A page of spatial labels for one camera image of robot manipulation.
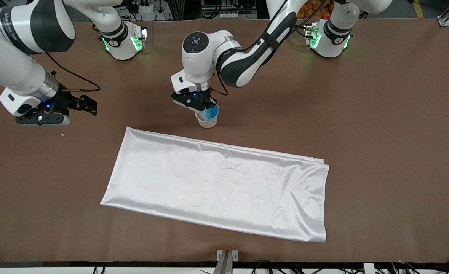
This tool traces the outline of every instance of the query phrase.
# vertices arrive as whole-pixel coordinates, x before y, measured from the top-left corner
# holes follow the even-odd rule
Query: folded cloth
[[[325,242],[323,160],[127,128],[101,205]]]

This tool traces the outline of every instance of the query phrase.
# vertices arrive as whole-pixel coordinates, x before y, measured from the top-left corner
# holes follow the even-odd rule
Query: brown table surface
[[[246,46],[267,21],[142,24],[147,50],[129,61],[107,54],[87,23],[76,24],[68,52],[53,54],[101,85],[90,95],[97,116],[72,111],[66,127],[23,127],[0,104],[0,261],[209,261],[222,249],[242,261],[449,260],[449,28],[360,20],[336,59],[293,35],[249,85],[216,96],[219,123],[205,130],[170,99],[183,38],[227,29]],[[35,59],[67,87],[90,88]],[[127,126],[325,159],[327,242],[99,205]]]

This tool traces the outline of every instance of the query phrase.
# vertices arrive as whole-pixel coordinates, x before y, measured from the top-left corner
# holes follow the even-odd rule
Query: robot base
[[[104,38],[102,39],[104,45],[106,45],[106,51],[118,60],[130,59],[138,52],[144,51],[146,43],[146,28],[141,28],[141,26],[135,25],[129,21],[125,21],[124,24],[128,27],[129,31],[127,37],[119,46],[113,47],[111,41],[106,42]]]
[[[351,36],[348,36],[347,39],[342,40],[342,42],[337,45],[333,44],[332,41],[324,33],[322,33],[326,22],[326,19],[320,19],[320,21],[313,23],[310,27],[305,29],[305,35],[312,37],[306,38],[306,45],[308,49],[314,50],[322,57],[338,57],[339,54],[341,54],[341,52],[348,47],[348,41]]]

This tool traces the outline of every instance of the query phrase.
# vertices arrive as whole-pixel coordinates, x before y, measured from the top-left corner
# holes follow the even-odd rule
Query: black cable
[[[163,13],[163,16],[165,16],[165,20],[169,20],[168,18],[167,18],[167,16],[165,15],[165,9],[163,8],[163,6],[162,6],[162,0],[160,0],[160,2],[158,3],[158,5],[160,5],[160,9],[162,9],[162,13]]]
[[[310,16],[308,16],[308,18],[306,18],[306,19],[304,19],[298,26],[296,26],[295,28],[293,28],[286,36],[285,36],[285,38],[283,39],[283,40],[285,40],[285,39],[287,39],[287,37],[289,37],[292,33],[294,33],[297,29],[299,29],[300,28],[300,26],[302,26],[302,25],[304,25],[307,21],[309,21],[313,16],[315,16],[315,14],[317,14],[317,12],[318,11],[320,11],[323,7],[324,7],[324,5],[325,5],[325,3],[326,3],[326,1],[327,0],[322,0],[322,3],[321,3],[321,5],[310,15]]]
[[[184,13],[183,13],[182,10],[179,8],[179,4],[178,4],[178,3],[175,3],[175,6],[174,6],[174,4],[172,3],[171,0],[164,0],[164,1],[167,2],[167,4],[169,5],[170,11],[172,11],[172,10],[176,10],[176,11],[177,11],[179,18],[176,18],[176,17],[174,16],[174,13],[172,12],[172,16],[174,17],[174,21],[176,21],[176,20],[181,20],[181,16],[183,16]]]
[[[131,15],[127,16],[126,14],[123,13],[123,10],[127,10],[129,14],[131,14],[131,12],[129,11],[128,8],[119,8],[118,10],[116,10],[118,12],[118,15],[121,17],[121,21],[126,22],[126,21],[131,21]]]
[[[318,270],[312,272],[311,274],[317,274],[319,271],[321,271],[321,270],[323,270],[323,269],[324,269],[324,268],[320,268],[320,269],[318,269]]]
[[[405,267],[410,268],[410,269],[411,269],[412,271],[414,271],[416,274],[421,274],[421,273],[419,273],[416,269],[414,269],[414,267],[412,267],[412,265],[409,264],[409,263],[405,263]]]
[[[97,29],[97,27],[96,27],[95,24],[92,24],[92,30],[93,30],[93,31],[99,32],[99,29]],[[97,39],[98,39],[99,41],[102,41],[102,35],[99,35],[99,37],[97,37]]]
[[[235,4],[235,0],[231,0],[231,5],[233,5],[234,7],[240,9],[241,7]]]
[[[337,268],[337,269],[342,270],[344,273],[353,274],[353,272],[346,271],[345,268]]]
[[[254,267],[254,269],[252,270],[252,273],[251,274],[255,274],[256,273],[256,269],[262,264],[262,263],[264,263],[264,262],[266,262],[265,260],[258,260],[258,261],[256,261],[256,262],[258,262],[258,264]]]
[[[312,36],[303,34],[303,33],[300,31],[300,29],[297,29],[296,32],[299,33],[299,35],[301,35],[302,37],[305,37],[305,38],[312,38]]]
[[[210,17],[204,16],[204,15],[201,15],[201,17],[205,18],[205,19],[212,19],[212,18],[218,16],[220,12],[221,12],[221,0],[219,0],[219,3],[217,3],[216,7],[214,7],[214,13]]]
[[[134,15],[134,13],[130,12],[130,14],[133,15],[135,21],[138,21],[138,19],[136,19],[136,15]]]
[[[365,18],[367,17],[368,14],[369,14],[368,12],[364,11],[364,12],[362,12],[362,13],[360,14],[359,18],[360,18],[360,19],[365,19]]]
[[[63,69],[64,71],[67,71],[68,73],[72,74],[73,76],[78,77],[78,78],[80,78],[80,79],[82,79],[82,80],[84,80],[84,81],[86,81],[86,82],[88,82],[88,83],[91,83],[91,84],[94,85],[95,87],[97,87],[96,89],[64,90],[65,92],[94,92],[94,91],[99,91],[99,90],[101,90],[101,87],[100,87],[98,84],[92,82],[91,80],[89,80],[89,79],[87,79],[87,78],[84,78],[84,77],[78,75],[77,73],[74,73],[74,72],[72,72],[72,71],[66,69],[64,66],[62,66],[61,64],[59,64],[55,59],[53,59],[52,55],[50,55],[48,52],[45,52],[45,54],[46,54],[46,55],[47,55],[47,56],[48,56],[48,57],[49,57],[49,58],[50,58],[50,59],[51,59],[57,66],[59,66],[59,67],[60,67],[61,69]]]
[[[92,274],[96,274],[96,270],[97,270],[97,265],[94,267],[94,271],[92,271]],[[104,272],[106,272],[106,267],[102,266],[102,271],[99,274],[104,274]]]
[[[214,91],[214,92],[216,92],[217,94],[221,94],[221,95],[224,95],[224,96],[228,96],[228,91],[226,90],[226,93],[224,93],[224,92],[220,92],[219,90],[217,90],[217,89],[214,89],[214,88],[209,88],[211,91]]]
[[[226,96],[229,94],[228,90],[226,89],[226,86],[223,83],[223,80],[221,79],[221,73],[219,73],[217,67],[216,67],[216,74],[217,74],[217,78],[219,79],[219,83],[221,83],[221,86],[224,89],[224,92],[226,93]]]

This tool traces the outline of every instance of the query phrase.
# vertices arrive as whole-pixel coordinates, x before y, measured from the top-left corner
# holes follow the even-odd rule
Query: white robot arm
[[[108,41],[106,49],[116,59],[129,59],[141,50],[141,27],[123,23],[111,7],[121,0],[66,2],[96,24]],[[17,123],[67,125],[68,109],[97,114],[96,101],[85,95],[72,96],[53,73],[28,56],[64,52],[74,39],[75,30],[62,0],[34,0],[0,9],[0,86],[6,87],[0,101],[17,117]]]
[[[121,20],[113,6],[122,0],[64,0],[87,16],[99,29],[106,50],[118,60],[127,60],[143,50],[146,28]]]
[[[228,31],[189,34],[182,44],[184,69],[171,78],[175,91],[172,100],[195,111],[202,126],[205,123],[210,123],[210,127],[214,126],[219,108],[217,101],[210,95],[209,80],[213,68],[216,68],[218,76],[226,85],[247,85],[295,28],[296,14],[306,2],[307,0],[267,0],[268,13],[274,16],[248,52],[242,49]],[[311,39],[311,48],[324,57],[339,55],[358,19],[358,7],[376,14],[385,10],[391,2],[392,0],[336,1],[331,18],[322,19],[319,26],[314,28],[315,36],[312,39],[315,40]]]

